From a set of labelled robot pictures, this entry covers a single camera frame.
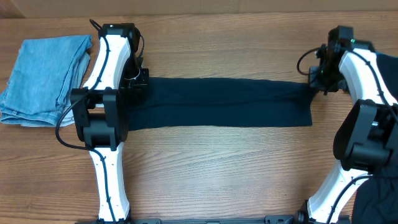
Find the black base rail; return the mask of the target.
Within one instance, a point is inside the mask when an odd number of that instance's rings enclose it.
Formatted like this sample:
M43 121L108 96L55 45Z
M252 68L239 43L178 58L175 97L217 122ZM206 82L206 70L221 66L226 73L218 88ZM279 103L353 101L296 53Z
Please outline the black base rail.
M317 223L305 222L303 215L267 215L264 218L227 218L227 219L188 219L188 220L161 220L158 218L118 220L117 224L294 224Z

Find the folded light blue jeans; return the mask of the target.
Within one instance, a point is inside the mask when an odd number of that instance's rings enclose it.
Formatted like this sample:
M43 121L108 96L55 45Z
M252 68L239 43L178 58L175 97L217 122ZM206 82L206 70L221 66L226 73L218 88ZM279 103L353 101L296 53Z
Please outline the folded light blue jeans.
M1 122L25 127L68 126L70 92L88 68L90 35L24 40L6 89L1 93Z

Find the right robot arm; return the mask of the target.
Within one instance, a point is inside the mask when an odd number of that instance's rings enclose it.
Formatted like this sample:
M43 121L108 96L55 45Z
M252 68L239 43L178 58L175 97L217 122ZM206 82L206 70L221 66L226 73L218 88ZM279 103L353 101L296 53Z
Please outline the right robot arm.
M352 27L332 29L328 42L313 51L320 63L306 74L310 87L324 94L348 91L353 107L335 135L330 173L291 222L349 223L340 212L355 191L397 164L397 100L383 80L372 42L355 39Z

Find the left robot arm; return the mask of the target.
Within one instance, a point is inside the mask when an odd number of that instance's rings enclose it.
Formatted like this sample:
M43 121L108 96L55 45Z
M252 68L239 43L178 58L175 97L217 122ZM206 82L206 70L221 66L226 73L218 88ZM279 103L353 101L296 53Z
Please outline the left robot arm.
M99 195L96 223L132 223L123 177L129 125L126 107L141 100L149 82L143 67L144 39L133 23L95 21L99 54L83 88L70 94L78 138L93 161Z

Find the dark navy t-shirt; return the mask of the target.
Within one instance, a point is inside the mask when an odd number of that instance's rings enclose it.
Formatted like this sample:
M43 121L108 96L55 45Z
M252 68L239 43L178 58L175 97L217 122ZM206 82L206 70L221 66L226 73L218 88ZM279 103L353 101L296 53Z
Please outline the dark navy t-shirt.
M147 96L127 111L129 129L174 126L312 125L315 90L305 83L234 78L150 78Z

